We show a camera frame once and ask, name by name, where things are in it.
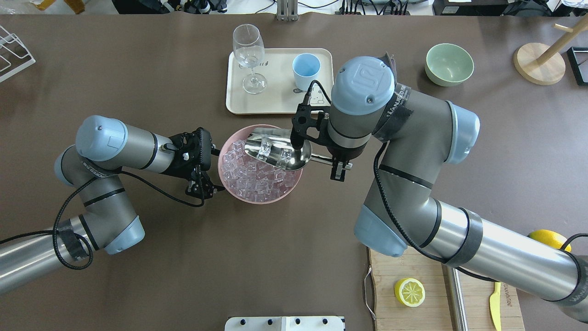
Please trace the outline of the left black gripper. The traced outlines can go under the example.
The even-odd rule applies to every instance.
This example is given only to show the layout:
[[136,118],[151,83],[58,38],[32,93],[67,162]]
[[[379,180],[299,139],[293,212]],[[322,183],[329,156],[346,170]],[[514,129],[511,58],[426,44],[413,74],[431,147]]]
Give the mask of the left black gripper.
[[162,174],[188,180],[186,195],[211,199],[222,191],[222,186],[214,184],[207,174],[211,168],[211,156],[219,157],[221,154],[208,130],[198,128],[171,136],[170,142],[162,145],[162,151],[173,154],[170,165]]

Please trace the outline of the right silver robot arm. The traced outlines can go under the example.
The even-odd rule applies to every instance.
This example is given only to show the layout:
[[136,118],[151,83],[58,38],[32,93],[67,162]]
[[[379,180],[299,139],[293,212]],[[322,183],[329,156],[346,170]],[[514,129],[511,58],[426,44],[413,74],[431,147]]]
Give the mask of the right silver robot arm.
[[381,147],[374,182],[354,233],[366,247],[400,257],[408,246],[484,281],[507,283],[587,322],[587,258],[493,224],[432,198],[443,164],[463,161],[477,140],[476,114],[399,84],[391,60],[368,56],[342,65],[327,125],[335,151]]

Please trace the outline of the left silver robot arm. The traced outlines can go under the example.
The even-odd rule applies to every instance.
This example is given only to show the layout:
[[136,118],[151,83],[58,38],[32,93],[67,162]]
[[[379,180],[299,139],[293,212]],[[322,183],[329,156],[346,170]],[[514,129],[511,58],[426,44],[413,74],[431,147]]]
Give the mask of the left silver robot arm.
[[96,251],[120,253],[140,242],[145,230],[120,180],[124,168],[187,180],[186,194],[202,207],[223,191],[208,176],[219,156],[210,132],[200,127],[171,137],[93,115],[84,120],[54,172],[75,188],[57,212],[51,228],[1,241],[1,293],[60,267],[88,268]]

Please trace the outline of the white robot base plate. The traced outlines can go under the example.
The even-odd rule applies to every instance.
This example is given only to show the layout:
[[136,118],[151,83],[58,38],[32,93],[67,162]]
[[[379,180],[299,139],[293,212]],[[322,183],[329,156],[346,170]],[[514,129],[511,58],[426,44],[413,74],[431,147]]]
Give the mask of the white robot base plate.
[[225,331],[345,331],[340,316],[263,316],[227,319]]

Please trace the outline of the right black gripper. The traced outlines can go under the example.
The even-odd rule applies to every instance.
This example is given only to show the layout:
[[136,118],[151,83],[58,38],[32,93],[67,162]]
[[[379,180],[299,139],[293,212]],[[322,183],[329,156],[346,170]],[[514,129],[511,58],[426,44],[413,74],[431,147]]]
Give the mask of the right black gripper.
[[344,182],[346,171],[351,170],[351,160],[354,159],[354,148],[344,148],[331,144],[326,147],[331,157],[332,169],[330,171],[330,180]]

